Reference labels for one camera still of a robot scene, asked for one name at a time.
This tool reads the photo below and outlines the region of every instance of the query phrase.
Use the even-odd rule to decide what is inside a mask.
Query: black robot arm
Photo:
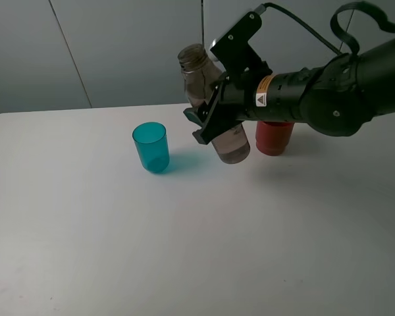
[[[324,67],[274,75],[248,44],[267,7],[277,5],[267,3],[248,12],[212,47],[226,72],[209,104],[184,112],[201,126],[194,132],[199,143],[208,144],[243,120],[304,122],[325,135],[351,136],[373,117],[395,112],[395,39],[359,56],[358,42],[339,27],[336,18],[342,11],[360,10],[372,16],[380,29],[395,33],[395,24],[383,11],[366,2],[340,7],[330,25],[352,53],[338,55]],[[307,24],[304,27],[338,53]]]

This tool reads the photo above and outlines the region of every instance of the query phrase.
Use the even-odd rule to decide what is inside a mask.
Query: orange label
[[[269,84],[271,84],[272,79],[275,77],[274,74],[264,77],[257,86],[256,89],[256,100],[255,104],[257,107],[267,106],[267,94],[269,89]]]

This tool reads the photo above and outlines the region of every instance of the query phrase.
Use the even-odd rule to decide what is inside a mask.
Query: blue cup
[[[150,172],[165,170],[170,163],[167,131],[156,122],[143,123],[133,131],[133,140],[142,166]]]

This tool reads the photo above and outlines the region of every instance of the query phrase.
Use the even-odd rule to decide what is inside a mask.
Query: clear plastic bottle
[[[193,44],[178,54],[186,95],[193,107],[199,107],[211,99],[211,84],[223,73],[209,59],[201,44]],[[250,152],[246,132],[241,124],[231,128],[212,141],[219,158],[228,164],[243,161]]]

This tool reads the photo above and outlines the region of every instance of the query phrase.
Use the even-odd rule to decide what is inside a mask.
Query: white table
[[[395,115],[225,165],[183,108],[0,115],[0,316],[395,315]]]

